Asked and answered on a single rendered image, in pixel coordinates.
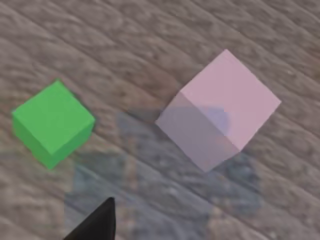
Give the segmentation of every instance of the cube top face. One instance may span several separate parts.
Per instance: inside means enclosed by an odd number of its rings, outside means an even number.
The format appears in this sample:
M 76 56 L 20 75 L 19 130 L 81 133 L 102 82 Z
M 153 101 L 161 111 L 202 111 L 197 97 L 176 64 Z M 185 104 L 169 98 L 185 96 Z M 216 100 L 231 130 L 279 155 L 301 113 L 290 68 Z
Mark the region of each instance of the cube top face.
M 95 118 L 59 80 L 12 114 L 50 154 L 95 122 Z
M 239 150 L 281 103 L 228 50 L 222 52 L 180 92 Z

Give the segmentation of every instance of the green cube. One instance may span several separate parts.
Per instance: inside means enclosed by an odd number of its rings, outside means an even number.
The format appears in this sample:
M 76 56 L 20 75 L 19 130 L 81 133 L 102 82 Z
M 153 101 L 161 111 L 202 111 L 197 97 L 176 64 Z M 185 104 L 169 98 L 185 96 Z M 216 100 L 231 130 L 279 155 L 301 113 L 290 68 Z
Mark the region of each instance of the green cube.
M 59 80 L 12 115 L 15 135 L 48 169 L 84 144 L 95 124 L 95 118 Z

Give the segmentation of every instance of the cube face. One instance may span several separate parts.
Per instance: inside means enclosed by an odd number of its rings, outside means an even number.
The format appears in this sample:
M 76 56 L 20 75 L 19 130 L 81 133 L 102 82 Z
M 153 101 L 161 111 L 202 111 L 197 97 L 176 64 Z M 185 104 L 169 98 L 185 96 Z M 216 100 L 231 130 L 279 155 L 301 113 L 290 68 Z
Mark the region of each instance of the cube face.
M 19 106 L 12 115 L 17 137 L 49 169 L 83 144 L 95 123 L 60 81 Z
M 228 50 L 180 91 L 239 149 L 243 149 L 281 101 Z M 228 116 L 228 127 L 212 109 Z
M 181 89 L 156 124 L 209 171 L 239 153 L 280 103 L 225 50 Z

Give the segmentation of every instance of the green square surface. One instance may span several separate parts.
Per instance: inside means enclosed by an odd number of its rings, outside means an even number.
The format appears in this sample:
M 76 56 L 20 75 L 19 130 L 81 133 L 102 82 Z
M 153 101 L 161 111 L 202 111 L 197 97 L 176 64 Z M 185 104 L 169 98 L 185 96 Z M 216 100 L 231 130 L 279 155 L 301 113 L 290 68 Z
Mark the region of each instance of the green square surface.
M 90 136 L 95 118 L 59 81 L 19 106 L 13 130 L 49 169 Z

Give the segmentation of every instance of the black object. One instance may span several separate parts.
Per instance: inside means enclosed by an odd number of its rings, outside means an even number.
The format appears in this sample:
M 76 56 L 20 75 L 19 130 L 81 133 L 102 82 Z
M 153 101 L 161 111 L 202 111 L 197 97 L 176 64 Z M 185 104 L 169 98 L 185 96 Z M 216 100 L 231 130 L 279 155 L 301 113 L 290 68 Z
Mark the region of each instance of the black object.
M 113 197 L 103 202 L 64 240 L 115 240 L 116 204 Z

